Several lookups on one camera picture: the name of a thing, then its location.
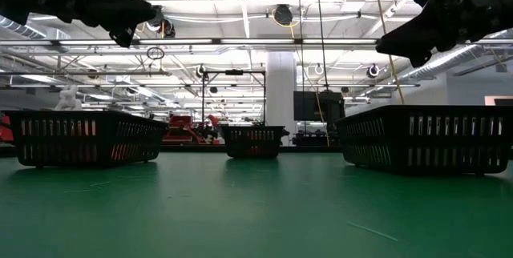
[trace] hanging cable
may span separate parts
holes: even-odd
[[[378,0],[378,7],[379,17],[381,18],[383,25],[383,34],[386,34],[385,17],[383,16],[384,13],[381,0]],[[401,104],[404,105],[404,96],[402,95],[402,89],[398,79],[398,72],[395,70],[394,60],[392,60],[392,56],[390,54],[388,55],[388,60],[390,62],[390,66],[392,67],[392,74],[394,75],[395,83],[398,85],[399,97],[401,97]]]
[[[322,45],[322,63],[324,66],[324,80],[326,81],[326,91],[329,91],[328,84],[328,71],[326,70],[326,52],[324,45],[324,27],[322,25],[322,10],[321,10],[321,0],[317,0],[319,5],[319,19],[321,20],[321,45]]]
[[[506,65],[504,65],[504,62],[499,58],[499,56],[495,53],[495,51],[493,49],[490,49],[491,50],[491,53],[495,56],[495,61],[497,61],[503,68],[504,70],[509,74],[509,75],[513,75],[506,67]]]
[[[299,9],[299,23],[300,23],[299,24],[299,35],[300,35],[300,38],[303,39],[303,11],[301,10],[301,0],[299,0],[299,7],[300,7],[300,9]],[[324,123],[324,115],[322,114],[321,101],[319,99],[318,90],[316,87],[313,86],[312,81],[310,81],[310,77],[306,73],[304,53],[305,52],[304,52],[304,47],[303,47],[303,42],[302,42],[301,43],[301,69],[303,71],[303,113],[305,113],[305,76],[306,76],[306,78],[308,79],[308,82],[310,83],[310,86],[315,91],[315,99],[317,100],[317,108],[319,110],[319,115],[321,116],[322,125],[324,126],[324,129],[326,132],[326,144],[329,147],[328,125],[327,124],[325,125],[325,123]]]
[[[138,33],[142,33],[144,32],[144,30],[146,29],[146,22],[143,22],[143,29],[142,30],[139,30],[137,27],[135,28],[135,31],[138,32]]]

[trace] yellow cable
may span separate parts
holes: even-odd
[[[513,75],[510,71],[507,70],[507,67],[506,65],[504,65],[504,62],[500,60],[499,56],[495,53],[495,51],[493,49],[490,49],[491,50],[491,53],[495,56],[495,60],[501,65],[503,66],[504,70],[506,70],[506,72],[509,74],[509,75]]]
[[[310,84],[310,86],[313,88],[313,90],[315,91],[315,99],[317,100],[317,108],[319,109],[319,115],[321,115],[321,122],[322,122],[322,125],[324,127],[324,130],[326,131],[326,142],[328,143],[328,147],[329,147],[329,133],[328,133],[328,124],[324,124],[324,115],[322,114],[322,109],[321,109],[321,101],[319,100],[319,93],[317,91],[317,88],[313,86],[312,84],[312,81],[310,81],[310,78],[309,76],[307,75],[306,73],[306,70],[304,67],[301,67],[303,69],[303,73],[306,77],[306,79],[308,79],[308,83]]]
[[[142,32],[144,32],[144,29],[146,29],[146,22],[143,22],[143,29],[142,29],[142,30],[139,30],[139,29],[137,28],[137,26],[135,27],[135,31],[136,31],[136,32],[138,32],[138,33],[142,33]]]
[[[381,0],[378,0],[378,7],[379,7],[379,17],[381,18],[382,25],[383,25],[383,34],[386,34],[385,18],[383,17],[383,8],[382,8]],[[401,97],[401,104],[404,105],[404,96],[402,95],[401,85],[399,84],[398,72],[395,70],[394,61],[392,60],[391,55],[388,55],[388,60],[390,62],[390,66],[392,67],[392,74],[394,75],[395,83],[398,85],[399,96]]]

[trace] table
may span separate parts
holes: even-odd
[[[106,170],[0,159],[0,251],[21,257],[511,257],[513,171],[402,177],[341,154],[161,153]]]

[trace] wall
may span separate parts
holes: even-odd
[[[418,88],[402,88],[402,93],[407,105],[449,104],[446,74],[440,74],[433,80],[422,81]],[[398,91],[393,91],[391,99],[371,99],[370,102],[369,105],[347,107],[345,114],[349,116],[385,105],[400,105],[401,99]]]
[[[455,68],[447,75],[451,105],[484,105],[487,95],[513,95],[510,73],[497,73],[495,67],[489,67],[461,77],[452,75],[460,70]]]
[[[53,109],[59,102],[59,93],[50,93],[47,90],[35,89],[35,95],[26,94],[25,90],[0,91],[0,111],[2,110],[40,110]]]

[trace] black monitor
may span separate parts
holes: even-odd
[[[320,92],[322,117],[326,123],[344,118],[344,98],[341,93]],[[321,122],[315,92],[294,91],[294,120]]]

